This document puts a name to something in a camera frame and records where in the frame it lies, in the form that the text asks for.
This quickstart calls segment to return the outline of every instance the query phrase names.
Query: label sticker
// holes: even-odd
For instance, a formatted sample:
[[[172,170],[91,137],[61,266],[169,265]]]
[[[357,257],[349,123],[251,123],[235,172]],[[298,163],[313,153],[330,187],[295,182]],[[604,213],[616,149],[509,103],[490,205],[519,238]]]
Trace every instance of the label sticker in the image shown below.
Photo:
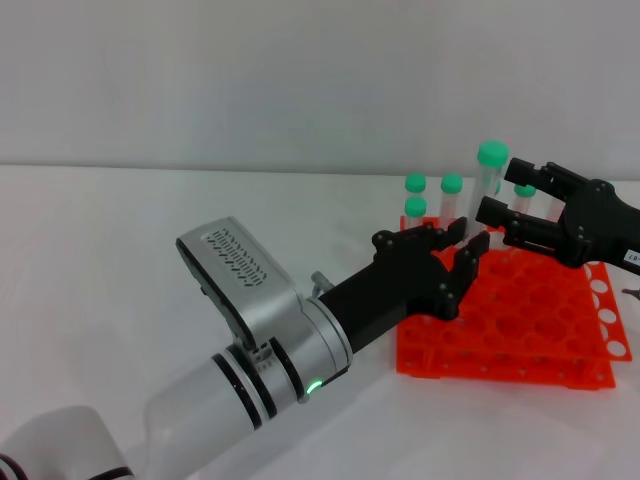
[[[624,256],[624,261],[633,263],[640,267],[640,253],[634,252],[633,250],[627,250],[627,254]]]

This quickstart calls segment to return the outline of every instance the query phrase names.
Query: black ring band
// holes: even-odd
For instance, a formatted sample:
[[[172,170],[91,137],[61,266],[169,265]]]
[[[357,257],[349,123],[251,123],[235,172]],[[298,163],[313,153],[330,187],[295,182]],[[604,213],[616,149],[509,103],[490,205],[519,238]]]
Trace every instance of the black ring band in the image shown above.
[[[218,365],[220,370],[222,370],[222,373],[224,373],[225,377],[227,377],[227,380],[229,380],[229,383],[238,394],[238,398],[240,398],[245,410],[249,414],[254,430],[259,429],[262,426],[262,420],[260,419],[258,409],[254,405],[253,400],[251,400],[249,392],[247,392],[247,389],[242,385],[238,375],[236,375],[236,372],[233,371],[233,368],[231,368],[227,359],[219,353],[216,353],[213,356],[213,361],[216,362],[216,365]]]
[[[271,344],[271,348],[273,348],[273,353],[276,354],[276,357],[278,357],[278,360],[280,360],[280,363],[282,363],[284,371],[287,372],[287,375],[289,375],[291,385],[293,385],[293,389],[296,391],[298,401],[300,401],[300,399],[304,397],[306,392],[304,391],[304,386],[302,385],[302,380],[300,380],[300,375],[298,375],[296,367],[293,365],[293,362],[289,358],[289,355],[287,355],[287,352],[284,351],[284,348],[282,348],[282,345],[280,345],[280,342],[278,342],[278,340],[272,338],[271,340],[269,340],[269,343]]]
[[[122,477],[133,477],[133,472],[129,467],[118,467],[108,472],[101,473],[95,477],[91,477],[89,480],[116,480]]]
[[[278,409],[276,408],[276,404],[273,402],[273,398],[271,398],[269,390],[267,390],[267,387],[264,385],[262,378],[260,378],[256,367],[254,367],[253,364],[247,359],[238,345],[229,345],[227,347],[227,350],[229,350],[229,353],[233,355],[233,358],[236,359],[236,362],[238,362],[240,368],[242,368],[244,373],[247,374],[247,377],[249,377],[249,380],[251,380],[251,383],[253,383],[253,386],[256,388],[258,395],[260,395],[260,400],[262,400],[262,403],[264,404],[264,408],[267,409],[269,420],[271,420],[278,414]]]
[[[24,470],[18,465],[13,458],[8,457],[0,453],[0,460],[7,464],[7,466],[13,471],[18,480],[28,480],[27,475],[24,473]]]

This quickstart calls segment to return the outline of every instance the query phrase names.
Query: green led light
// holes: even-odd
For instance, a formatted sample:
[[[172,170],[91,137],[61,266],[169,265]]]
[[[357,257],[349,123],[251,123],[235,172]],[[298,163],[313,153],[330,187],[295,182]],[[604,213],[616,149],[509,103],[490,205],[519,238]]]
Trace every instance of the green led light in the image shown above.
[[[313,392],[316,388],[321,386],[322,386],[322,380],[316,380],[311,385],[309,385],[309,388],[307,388],[307,395],[311,395],[311,392]]]

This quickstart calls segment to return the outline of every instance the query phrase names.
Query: test tube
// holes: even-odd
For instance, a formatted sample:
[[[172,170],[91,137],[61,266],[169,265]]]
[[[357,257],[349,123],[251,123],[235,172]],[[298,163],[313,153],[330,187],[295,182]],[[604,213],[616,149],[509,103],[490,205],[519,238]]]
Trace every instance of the test tube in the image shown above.
[[[438,226],[446,229],[456,218],[458,210],[458,197],[462,191],[462,177],[456,173],[449,173],[442,177],[440,189],[442,190],[442,202],[440,203],[440,217]]]
[[[427,213],[427,201],[422,197],[407,198],[404,204],[404,227],[413,228],[422,225],[422,217]]]
[[[549,210],[547,211],[547,220],[552,222],[557,222],[560,219],[560,215],[562,215],[562,211],[564,210],[565,203],[557,198],[551,199],[551,205],[549,205]]]
[[[471,207],[465,237],[475,237],[485,226],[476,221],[478,208],[483,197],[495,197],[498,182],[502,175],[502,167],[509,159],[509,147],[498,141],[488,140],[480,144],[478,149],[478,174],[471,194]]]
[[[404,189],[407,192],[407,198],[421,197],[427,188],[427,177],[421,173],[411,173],[404,180]]]
[[[516,185],[513,191],[516,192],[516,199],[513,202],[513,210],[527,215],[529,213],[531,199],[536,194],[536,188],[531,185],[527,185],[526,187]]]

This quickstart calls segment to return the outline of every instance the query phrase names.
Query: white table surface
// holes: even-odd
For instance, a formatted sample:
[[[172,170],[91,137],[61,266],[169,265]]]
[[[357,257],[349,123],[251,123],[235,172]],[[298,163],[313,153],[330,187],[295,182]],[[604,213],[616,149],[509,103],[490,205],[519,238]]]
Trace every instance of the white table surface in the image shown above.
[[[616,186],[640,205],[637,183]],[[175,238],[236,215],[310,292],[315,269],[339,282],[365,266],[403,200],[400,177],[0,167],[0,440],[88,404],[140,468],[145,401],[231,340]],[[610,273],[616,291],[640,286]],[[618,303],[640,355],[640,302]],[[617,389],[601,392],[413,379],[392,362],[389,334],[193,478],[640,477],[638,362],[616,364]]]

